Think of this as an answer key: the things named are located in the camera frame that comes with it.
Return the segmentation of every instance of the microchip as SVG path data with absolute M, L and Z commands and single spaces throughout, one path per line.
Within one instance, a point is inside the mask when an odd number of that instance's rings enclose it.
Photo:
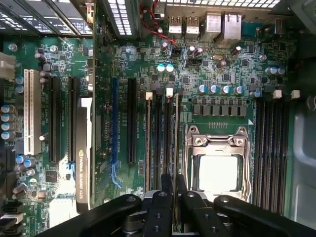
M 152 75 L 152 80 L 158 80 L 158 75 Z
M 261 78 L 261 83 L 267 83 L 267 82 L 268 82 L 267 78 L 265 78 L 265 77 Z
M 231 77 L 229 76 L 229 74 L 224 74 L 223 75 L 223 81 L 230 81 Z
M 188 77 L 183 77 L 182 78 L 182 83 L 189 84 L 189 78 Z
M 57 182 L 57 171 L 48 170 L 45 172 L 45 179 L 47 183 Z
M 176 81 L 176 76 L 175 75 L 170 75 L 169 76 L 169 81 Z
M 247 60 L 243 60 L 241 64 L 242 64 L 243 67 L 248 67 L 248 61 Z
M 248 46 L 248 53 L 253 53 L 255 51 L 255 47 L 253 45 Z

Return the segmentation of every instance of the connector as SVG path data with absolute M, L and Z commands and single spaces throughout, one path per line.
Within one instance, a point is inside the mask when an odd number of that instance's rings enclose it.
M 39 73 L 24 70 L 24 154 L 41 153 L 41 84 Z

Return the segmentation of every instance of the solid capacitor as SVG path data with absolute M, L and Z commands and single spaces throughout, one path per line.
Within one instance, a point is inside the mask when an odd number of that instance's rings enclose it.
M 13 193 L 14 194 L 18 194 L 19 192 L 24 191 L 24 190 L 26 190 L 26 184 L 25 183 L 21 183 L 21 184 L 19 184 L 17 187 L 15 187 L 13 189 Z
M 3 131 L 14 130 L 14 128 L 15 128 L 15 124 L 13 122 L 4 122 L 3 124 L 1 124 L 1 129 Z
M 2 105 L 1 111 L 3 113 L 13 113 L 15 111 L 14 105 Z

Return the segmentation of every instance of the silver capacitor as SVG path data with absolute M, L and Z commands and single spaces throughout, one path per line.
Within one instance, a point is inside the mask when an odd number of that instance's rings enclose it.
M 46 58 L 44 55 L 40 54 L 40 53 L 36 53 L 36 54 L 34 55 L 34 57 L 35 57 L 38 61 L 40 61 L 41 63 L 44 63 L 44 62 L 46 62 L 46 60 L 47 60 L 47 58 Z
M 14 189 L 13 189 L 13 193 L 14 194 L 18 194 L 19 192 L 23 191 L 23 190 L 26 190 L 26 184 L 25 183 L 21 183 L 19 184 L 18 186 L 16 186 Z

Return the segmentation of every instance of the white connector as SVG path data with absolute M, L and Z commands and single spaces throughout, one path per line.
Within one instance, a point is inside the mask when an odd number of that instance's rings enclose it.
M 39 73 L 24 70 L 24 154 L 41 153 L 41 84 Z
M 1 78 L 15 80 L 15 59 L 12 56 L 0 53 L 0 75 Z

